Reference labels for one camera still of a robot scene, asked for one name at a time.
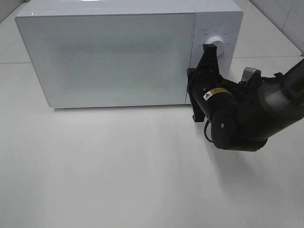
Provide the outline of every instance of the white microwave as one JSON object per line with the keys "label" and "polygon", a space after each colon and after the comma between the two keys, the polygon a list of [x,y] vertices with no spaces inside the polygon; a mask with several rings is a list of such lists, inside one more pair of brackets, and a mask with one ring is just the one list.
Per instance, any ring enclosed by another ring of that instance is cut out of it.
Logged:
{"label": "white microwave", "polygon": [[233,0],[31,0],[16,16],[50,107],[189,104],[203,44],[228,74]]}

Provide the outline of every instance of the yellow warning sticker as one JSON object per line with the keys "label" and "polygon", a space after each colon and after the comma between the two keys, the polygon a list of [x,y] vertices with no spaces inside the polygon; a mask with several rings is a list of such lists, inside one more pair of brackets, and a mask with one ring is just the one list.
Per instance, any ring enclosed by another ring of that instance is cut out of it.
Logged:
{"label": "yellow warning sticker", "polygon": [[204,95],[205,101],[207,101],[212,95],[217,94],[217,93],[230,93],[229,90],[225,88],[214,88],[209,90],[207,93]]}

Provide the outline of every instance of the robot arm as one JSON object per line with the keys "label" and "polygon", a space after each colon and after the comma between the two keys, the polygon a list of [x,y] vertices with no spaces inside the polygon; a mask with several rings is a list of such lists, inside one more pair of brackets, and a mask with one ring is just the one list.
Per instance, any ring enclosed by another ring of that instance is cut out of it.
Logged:
{"label": "robot arm", "polygon": [[216,50],[204,45],[197,68],[187,72],[193,119],[207,118],[205,129],[211,123],[216,147],[257,151],[270,136],[304,117],[304,60],[273,78],[247,67],[237,84],[219,74]]}

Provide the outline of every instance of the microwave dial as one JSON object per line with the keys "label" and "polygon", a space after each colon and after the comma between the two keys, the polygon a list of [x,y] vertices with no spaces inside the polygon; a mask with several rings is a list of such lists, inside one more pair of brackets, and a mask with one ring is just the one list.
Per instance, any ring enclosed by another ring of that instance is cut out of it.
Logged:
{"label": "microwave dial", "polygon": [[214,34],[207,38],[205,44],[214,44],[215,46],[217,46],[217,56],[220,56],[225,50],[226,42],[221,35]]}

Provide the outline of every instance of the black cable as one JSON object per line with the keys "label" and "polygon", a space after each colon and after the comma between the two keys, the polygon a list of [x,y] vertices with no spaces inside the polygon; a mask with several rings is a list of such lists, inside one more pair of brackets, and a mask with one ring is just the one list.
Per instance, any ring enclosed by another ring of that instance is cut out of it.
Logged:
{"label": "black cable", "polygon": [[208,125],[209,125],[209,120],[206,121],[205,128],[204,128],[204,134],[205,134],[206,139],[212,143],[213,141],[210,138],[208,138],[207,132],[206,132]]}

